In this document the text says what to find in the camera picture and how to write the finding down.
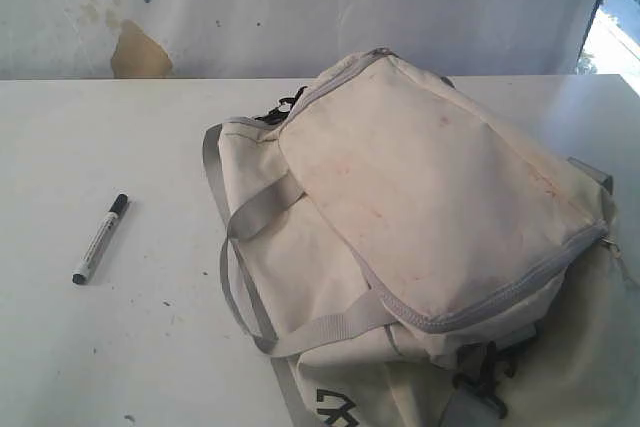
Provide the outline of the black and white marker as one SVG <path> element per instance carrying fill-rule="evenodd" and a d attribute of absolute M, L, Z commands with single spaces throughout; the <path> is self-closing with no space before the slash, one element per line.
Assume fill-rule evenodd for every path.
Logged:
<path fill-rule="evenodd" d="M 110 241 L 120 218 L 126 211 L 129 198 L 126 194 L 120 193 L 111 204 L 111 207 L 101 220 L 95 235 L 92 237 L 89 246 L 81 257 L 79 264 L 74 269 L 71 281 L 74 285 L 86 285 L 93 277 L 99 264 L 100 258 Z"/>

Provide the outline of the white canvas duffel bag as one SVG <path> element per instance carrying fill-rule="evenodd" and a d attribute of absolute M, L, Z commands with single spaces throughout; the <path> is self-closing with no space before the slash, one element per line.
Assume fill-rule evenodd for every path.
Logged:
<path fill-rule="evenodd" d="M 210 128 L 220 281 L 293 416 L 614 426 L 634 331 L 609 179 L 386 49 Z"/>

